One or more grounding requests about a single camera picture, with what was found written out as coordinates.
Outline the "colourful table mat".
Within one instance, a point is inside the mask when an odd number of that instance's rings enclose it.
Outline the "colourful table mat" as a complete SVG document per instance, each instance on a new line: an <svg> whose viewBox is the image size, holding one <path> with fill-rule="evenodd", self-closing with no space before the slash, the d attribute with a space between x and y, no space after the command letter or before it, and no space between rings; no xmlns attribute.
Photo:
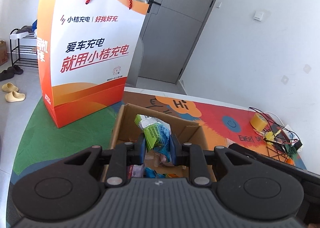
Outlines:
<svg viewBox="0 0 320 228"><path fill-rule="evenodd" d="M210 188L189 183L188 170L167 168L174 180L133 179L106 187L102 168L86 162L103 148L135 141L137 114L169 123L181 143L211 151ZM302 227L300 181L284 171L224 148L227 140L264 152L249 119L253 112L217 102L196 102L125 92L123 100L58 128L43 102L20 141L12 170L9 227Z"/></svg>

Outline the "beige slipper far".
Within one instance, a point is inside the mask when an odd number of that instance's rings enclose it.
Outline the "beige slipper far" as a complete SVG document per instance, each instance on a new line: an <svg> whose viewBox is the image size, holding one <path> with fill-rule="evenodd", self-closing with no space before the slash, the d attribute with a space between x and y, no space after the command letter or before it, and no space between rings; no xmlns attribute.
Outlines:
<svg viewBox="0 0 320 228"><path fill-rule="evenodd" d="M19 91L19 88L18 88L17 86L15 86L14 84L8 82L8 83L2 85L2 90L3 90L4 92L10 93L10 92L12 92L12 91L18 92L18 91Z"/></svg>

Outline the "beige slipper near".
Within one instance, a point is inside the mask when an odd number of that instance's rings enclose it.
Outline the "beige slipper near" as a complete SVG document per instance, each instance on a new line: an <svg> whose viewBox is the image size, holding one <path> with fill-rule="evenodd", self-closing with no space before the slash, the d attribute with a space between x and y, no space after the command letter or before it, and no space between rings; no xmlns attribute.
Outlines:
<svg viewBox="0 0 320 228"><path fill-rule="evenodd" d="M9 103L21 102L21 101L24 101L25 98L26 98L26 95L24 93L19 93L17 91L12 91L5 95L5 100Z"/></svg>

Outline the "grey door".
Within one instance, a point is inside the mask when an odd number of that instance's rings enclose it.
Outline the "grey door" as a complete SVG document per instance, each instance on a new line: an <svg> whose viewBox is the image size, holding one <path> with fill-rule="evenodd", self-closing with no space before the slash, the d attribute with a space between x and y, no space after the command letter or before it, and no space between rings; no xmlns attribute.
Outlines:
<svg viewBox="0 0 320 228"><path fill-rule="evenodd" d="M139 77L177 83L215 0L155 0L140 33L144 53Z"/></svg>

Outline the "cardboard box on floor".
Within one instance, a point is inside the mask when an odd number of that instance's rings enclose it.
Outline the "cardboard box on floor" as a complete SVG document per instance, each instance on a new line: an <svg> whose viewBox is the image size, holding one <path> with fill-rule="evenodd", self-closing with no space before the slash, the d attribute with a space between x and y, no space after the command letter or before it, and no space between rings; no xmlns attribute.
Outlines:
<svg viewBox="0 0 320 228"><path fill-rule="evenodd" d="M3 65L8 61L7 45L6 42L0 41L0 65Z"/></svg>

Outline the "beige slipper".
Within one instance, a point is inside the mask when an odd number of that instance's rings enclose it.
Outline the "beige slipper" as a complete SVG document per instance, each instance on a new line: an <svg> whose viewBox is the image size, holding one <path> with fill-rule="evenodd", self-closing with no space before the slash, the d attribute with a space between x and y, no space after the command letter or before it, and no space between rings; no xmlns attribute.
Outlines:
<svg viewBox="0 0 320 228"><path fill-rule="evenodd" d="M18 88L17 86L15 86L14 84L8 82L8 83L2 85L2 90L3 90L4 92L10 93L10 92L12 92L12 91L18 92L18 91L19 91L19 88Z"/></svg>
<svg viewBox="0 0 320 228"><path fill-rule="evenodd" d="M5 100L9 103L21 102L21 101L24 101L25 98L26 98L26 95L24 93L19 93L17 91L12 91L5 95Z"/></svg>

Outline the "purple snack packet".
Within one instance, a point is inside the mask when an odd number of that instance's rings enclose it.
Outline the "purple snack packet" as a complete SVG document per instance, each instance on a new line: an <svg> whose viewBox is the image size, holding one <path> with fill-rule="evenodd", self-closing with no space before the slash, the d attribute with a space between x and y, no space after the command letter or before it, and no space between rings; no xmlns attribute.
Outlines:
<svg viewBox="0 0 320 228"><path fill-rule="evenodd" d="M144 175L144 165L131 165L127 168L127 178L142 178Z"/></svg>

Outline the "white wall switch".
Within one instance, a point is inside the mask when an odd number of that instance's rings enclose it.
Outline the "white wall switch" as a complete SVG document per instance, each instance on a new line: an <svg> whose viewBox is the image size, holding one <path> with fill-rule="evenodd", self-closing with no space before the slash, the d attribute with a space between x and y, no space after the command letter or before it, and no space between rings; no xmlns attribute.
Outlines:
<svg viewBox="0 0 320 228"><path fill-rule="evenodd" d="M256 11L253 19L256 21L263 21L264 17L265 17L264 11Z"/></svg>

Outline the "brown cardboard box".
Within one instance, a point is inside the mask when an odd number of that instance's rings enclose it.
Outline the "brown cardboard box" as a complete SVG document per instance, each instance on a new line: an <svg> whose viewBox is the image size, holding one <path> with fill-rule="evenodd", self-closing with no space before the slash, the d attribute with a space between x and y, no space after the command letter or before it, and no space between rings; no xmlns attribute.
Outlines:
<svg viewBox="0 0 320 228"><path fill-rule="evenodd" d="M120 107L113 129L113 154L105 184L119 187L132 178L187 178L196 187L212 184L212 151L202 127L133 104Z"/></svg>

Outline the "small orange mandarin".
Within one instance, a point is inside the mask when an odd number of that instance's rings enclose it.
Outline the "small orange mandarin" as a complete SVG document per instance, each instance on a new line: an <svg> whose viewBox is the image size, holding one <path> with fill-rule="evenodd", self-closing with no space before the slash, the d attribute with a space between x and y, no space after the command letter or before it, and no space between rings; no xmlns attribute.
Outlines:
<svg viewBox="0 0 320 228"><path fill-rule="evenodd" d="M287 164L289 164L289 165L292 165L292 166L295 165L294 161L293 161L291 158L286 159L285 162L286 162Z"/></svg>

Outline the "orange white paper bag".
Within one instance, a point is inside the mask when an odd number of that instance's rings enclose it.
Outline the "orange white paper bag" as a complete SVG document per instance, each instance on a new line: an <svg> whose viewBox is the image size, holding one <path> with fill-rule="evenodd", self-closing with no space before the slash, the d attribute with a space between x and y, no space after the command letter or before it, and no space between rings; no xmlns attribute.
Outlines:
<svg viewBox="0 0 320 228"><path fill-rule="evenodd" d="M137 0L39 0L40 85L57 127L121 101L147 10Z"/></svg>

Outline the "green blue snack packet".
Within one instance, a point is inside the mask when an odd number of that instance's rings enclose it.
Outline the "green blue snack packet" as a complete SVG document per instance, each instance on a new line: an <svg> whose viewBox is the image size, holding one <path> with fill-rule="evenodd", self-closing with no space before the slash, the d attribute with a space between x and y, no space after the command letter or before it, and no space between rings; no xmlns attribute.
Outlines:
<svg viewBox="0 0 320 228"><path fill-rule="evenodd" d="M171 162L171 127L168 123L151 116L137 114L135 124L143 131L147 150L154 150L164 156L165 162Z"/></svg>

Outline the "black slipper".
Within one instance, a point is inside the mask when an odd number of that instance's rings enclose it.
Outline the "black slipper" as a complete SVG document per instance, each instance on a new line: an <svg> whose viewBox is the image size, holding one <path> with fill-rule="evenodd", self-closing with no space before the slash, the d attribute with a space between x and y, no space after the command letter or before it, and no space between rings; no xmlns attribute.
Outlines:
<svg viewBox="0 0 320 228"><path fill-rule="evenodd" d="M22 73L23 69L21 69L18 65L10 66L0 73L0 81L11 79L14 77L14 75L21 75Z"/></svg>

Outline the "yellow tape roll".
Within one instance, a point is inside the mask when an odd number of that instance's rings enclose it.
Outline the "yellow tape roll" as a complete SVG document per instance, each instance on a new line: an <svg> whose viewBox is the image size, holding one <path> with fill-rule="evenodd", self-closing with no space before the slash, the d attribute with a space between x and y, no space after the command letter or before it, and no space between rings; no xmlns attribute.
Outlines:
<svg viewBox="0 0 320 228"><path fill-rule="evenodd" d="M268 125L268 121L259 113L255 113L254 116L250 120L251 126L261 132Z"/></svg>

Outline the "black shoe rack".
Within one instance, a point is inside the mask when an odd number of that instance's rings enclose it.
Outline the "black shoe rack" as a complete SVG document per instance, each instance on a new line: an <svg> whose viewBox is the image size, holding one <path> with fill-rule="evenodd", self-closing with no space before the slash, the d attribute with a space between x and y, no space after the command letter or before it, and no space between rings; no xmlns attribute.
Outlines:
<svg viewBox="0 0 320 228"><path fill-rule="evenodd" d="M38 68L35 32L18 31L13 29L9 36L11 65Z"/></svg>

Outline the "grey chair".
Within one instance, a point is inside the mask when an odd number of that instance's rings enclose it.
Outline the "grey chair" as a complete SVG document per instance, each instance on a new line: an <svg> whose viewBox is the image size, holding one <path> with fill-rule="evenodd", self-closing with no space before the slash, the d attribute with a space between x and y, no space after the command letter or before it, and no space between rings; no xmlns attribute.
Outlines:
<svg viewBox="0 0 320 228"><path fill-rule="evenodd" d="M141 37L139 37L136 48L135 48L135 52L133 54L133 59L132 59L129 73L127 76L126 84L125 84L128 87L134 88L137 84L139 71L140 71L140 67L143 59L143 53L144 53L144 45Z"/></svg>

